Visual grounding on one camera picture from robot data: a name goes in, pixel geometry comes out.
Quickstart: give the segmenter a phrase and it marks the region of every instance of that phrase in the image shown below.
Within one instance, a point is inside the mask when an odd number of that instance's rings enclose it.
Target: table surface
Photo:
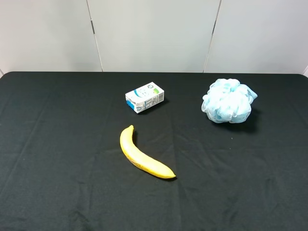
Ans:
[[[201,111],[217,78],[258,94],[242,124]],[[149,82],[165,101],[136,114]],[[136,145],[174,170],[134,167]],[[12,72],[0,79],[0,230],[307,231],[308,78],[301,75]]]

